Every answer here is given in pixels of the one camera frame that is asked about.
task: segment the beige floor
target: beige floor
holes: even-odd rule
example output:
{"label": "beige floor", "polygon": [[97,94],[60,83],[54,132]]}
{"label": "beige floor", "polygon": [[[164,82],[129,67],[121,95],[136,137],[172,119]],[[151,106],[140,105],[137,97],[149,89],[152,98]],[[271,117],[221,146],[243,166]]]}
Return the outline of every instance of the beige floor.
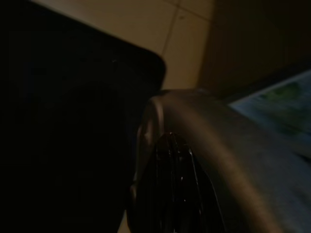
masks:
{"label": "beige floor", "polygon": [[[196,86],[213,0],[34,1],[160,55],[167,66],[163,89]],[[126,215],[119,232],[129,232]]]}

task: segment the floor tile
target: floor tile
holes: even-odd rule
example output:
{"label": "floor tile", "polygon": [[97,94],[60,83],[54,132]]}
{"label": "floor tile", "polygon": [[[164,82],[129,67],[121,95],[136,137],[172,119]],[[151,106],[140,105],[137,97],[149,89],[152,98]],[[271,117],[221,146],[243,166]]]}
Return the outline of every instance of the floor tile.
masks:
{"label": "floor tile", "polygon": [[179,9],[163,54],[167,74],[163,89],[194,88],[205,52],[209,22]]}
{"label": "floor tile", "polygon": [[166,2],[168,2],[170,4],[178,5],[181,0],[163,0],[163,1],[166,1]]}
{"label": "floor tile", "polygon": [[212,20],[215,0],[181,0],[180,6],[205,19]]}
{"label": "floor tile", "polygon": [[176,6],[164,0],[34,0],[161,54]]}
{"label": "floor tile", "polygon": [[118,233],[131,233],[128,226],[127,226],[127,215],[126,215],[126,211],[124,211],[124,215],[123,215],[123,219],[122,222],[120,224]]}

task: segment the black object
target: black object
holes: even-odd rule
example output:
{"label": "black object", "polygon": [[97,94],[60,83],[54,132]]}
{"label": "black object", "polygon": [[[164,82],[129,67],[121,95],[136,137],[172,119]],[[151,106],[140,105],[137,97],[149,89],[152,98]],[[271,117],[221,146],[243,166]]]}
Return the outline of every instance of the black object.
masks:
{"label": "black object", "polygon": [[10,4],[10,78],[1,86],[9,86],[3,112],[14,146],[2,164],[27,167],[19,179],[35,200],[31,207],[39,203],[34,222],[94,223],[116,232],[137,128],[161,87],[164,63],[34,3]]}
{"label": "black object", "polygon": [[134,233],[224,233],[216,193],[187,142],[164,134],[137,186]]}

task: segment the tiled floor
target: tiled floor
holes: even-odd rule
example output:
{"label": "tiled floor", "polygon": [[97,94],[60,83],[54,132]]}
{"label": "tiled floor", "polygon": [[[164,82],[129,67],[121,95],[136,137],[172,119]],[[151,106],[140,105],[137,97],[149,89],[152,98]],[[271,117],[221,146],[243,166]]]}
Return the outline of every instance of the tiled floor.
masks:
{"label": "tiled floor", "polygon": [[160,55],[163,89],[196,86],[213,0],[34,1]]}

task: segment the tile grout line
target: tile grout line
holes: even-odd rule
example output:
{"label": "tile grout line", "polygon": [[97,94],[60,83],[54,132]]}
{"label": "tile grout line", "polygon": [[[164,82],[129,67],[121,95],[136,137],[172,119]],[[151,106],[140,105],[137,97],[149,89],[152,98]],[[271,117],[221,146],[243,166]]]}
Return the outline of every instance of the tile grout line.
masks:
{"label": "tile grout line", "polygon": [[192,10],[189,10],[189,9],[187,9],[187,8],[185,8],[185,7],[183,7],[183,6],[181,6],[181,1],[182,1],[182,0],[179,0],[178,3],[176,3],[176,4],[174,4],[174,3],[172,3],[172,2],[169,2],[169,1],[165,1],[165,2],[167,2],[168,4],[171,4],[171,5],[175,6],[175,7],[177,7],[178,9],[182,9],[182,10],[184,10],[184,11],[190,13],[190,14],[193,14],[194,16],[197,16],[197,17],[199,17],[200,19],[203,19],[203,20],[205,20],[205,21],[207,21],[207,22],[215,23],[213,20],[211,20],[211,19],[209,19],[209,18],[206,18],[206,17],[204,17],[204,16],[202,16],[202,15],[200,15],[200,14],[198,14],[198,13],[195,13],[195,12],[192,11]]}
{"label": "tile grout line", "polygon": [[172,18],[172,21],[171,21],[171,24],[170,24],[169,32],[168,32],[166,40],[164,42],[163,50],[162,50],[162,53],[161,53],[162,56],[164,56],[164,53],[166,52],[166,49],[167,49],[167,47],[169,45],[169,41],[170,41],[170,38],[171,38],[172,33],[173,33],[173,28],[174,28],[174,25],[175,25],[175,22],[176,22],[176,19],[177,19],[177,13],[178,13],[178,10],[180,8],[179,7],[180,2],[181,2],[181,0],[179,0],[176,5],[168,2],[169,4],[174,5],[176,8],[175,8],[174,15],[173,15],[173,18]]}
{"label": "tile grout line", "polygon": [[204,21],[206,21],[206,22],[212,23],[213,26],[221,27],[221,25],[219,25],[216,21],[214,21],[214,20],[212,20],[212,19],[205,18],[204,16],[201,16],[201,15],[199,15],[198,13],[195,13],[195,12],[193,12],[193,11],[191,11],[191,10],[188,10],[188,9],[182,7],[182,6],[180,6],[179,8],[182,9],[182,10],[184,10],[184,11],[186,11],[186,12],[188,12],[188,13],[190,13],[190,14],[193,14],[194,16],[196,16],[196,17],[198,17],[198,18],[200,18],[200,19],[202,19],[202,20],[204,20]]}

